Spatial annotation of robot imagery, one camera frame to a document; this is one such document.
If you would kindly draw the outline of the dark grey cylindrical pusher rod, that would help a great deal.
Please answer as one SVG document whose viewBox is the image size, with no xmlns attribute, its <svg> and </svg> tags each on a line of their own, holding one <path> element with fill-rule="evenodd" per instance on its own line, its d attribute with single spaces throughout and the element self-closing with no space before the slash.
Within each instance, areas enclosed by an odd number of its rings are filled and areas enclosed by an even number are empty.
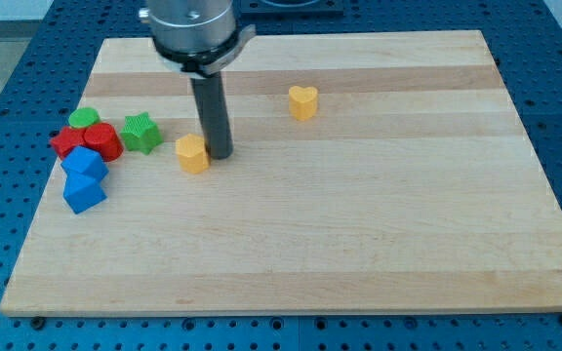
<svg viewBox="0 0 562 351">
<path fill-rule="evenodd" d="M 212 159 L 226 159 L 233 152 L 233 140 L 221 74 L 190 83 L 206 149 Z"/>
</svg>

